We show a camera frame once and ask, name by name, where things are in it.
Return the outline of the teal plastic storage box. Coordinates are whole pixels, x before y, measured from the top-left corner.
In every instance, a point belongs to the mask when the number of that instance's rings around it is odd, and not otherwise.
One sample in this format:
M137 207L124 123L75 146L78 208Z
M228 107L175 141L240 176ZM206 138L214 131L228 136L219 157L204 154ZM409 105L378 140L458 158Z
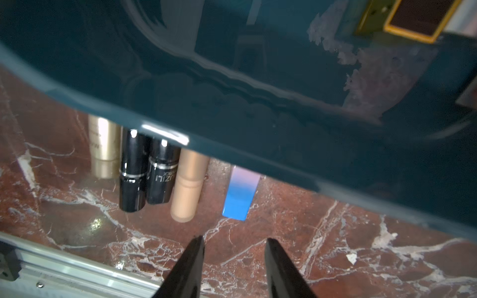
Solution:
M1 64L185 149L477 239L477 41L356 36L365 1L2 1Z

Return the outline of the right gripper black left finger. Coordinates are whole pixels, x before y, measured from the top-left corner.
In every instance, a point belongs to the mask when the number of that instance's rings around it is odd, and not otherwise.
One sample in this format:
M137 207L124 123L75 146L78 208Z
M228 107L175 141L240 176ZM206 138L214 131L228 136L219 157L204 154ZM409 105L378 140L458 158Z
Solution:
M193 238L153 298L199 298L204 252L203 236Z

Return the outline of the beige lipstick tube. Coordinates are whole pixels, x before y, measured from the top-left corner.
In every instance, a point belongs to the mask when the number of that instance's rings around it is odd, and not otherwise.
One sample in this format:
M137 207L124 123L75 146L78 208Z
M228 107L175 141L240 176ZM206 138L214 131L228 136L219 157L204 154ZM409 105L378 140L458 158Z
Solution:
M119 175L121 127L102 117L88 116L91 172L99 179Z

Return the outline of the tan lipstick tube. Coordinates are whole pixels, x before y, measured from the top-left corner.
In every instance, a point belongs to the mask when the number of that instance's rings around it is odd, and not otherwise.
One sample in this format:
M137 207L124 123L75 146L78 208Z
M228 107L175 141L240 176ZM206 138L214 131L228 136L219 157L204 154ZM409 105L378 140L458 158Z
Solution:
M170 214L181 223L191 221L198 206L210 157L182 149L173 190Z

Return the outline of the blue pink lipstick tube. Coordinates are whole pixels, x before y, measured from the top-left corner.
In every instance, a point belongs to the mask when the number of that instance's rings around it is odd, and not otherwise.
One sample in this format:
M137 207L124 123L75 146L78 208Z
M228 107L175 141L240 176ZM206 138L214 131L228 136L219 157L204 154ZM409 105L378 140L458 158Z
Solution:
M261 174L239 166L233 166L229 187L222 215L224 217L245 221L254 195L260 181Z

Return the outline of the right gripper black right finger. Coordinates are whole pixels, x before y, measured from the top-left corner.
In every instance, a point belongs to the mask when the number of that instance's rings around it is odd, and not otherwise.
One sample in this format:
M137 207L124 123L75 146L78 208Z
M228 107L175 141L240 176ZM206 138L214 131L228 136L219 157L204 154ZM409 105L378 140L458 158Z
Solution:
M265 246L268 297L317 298L279 241L268 238Z

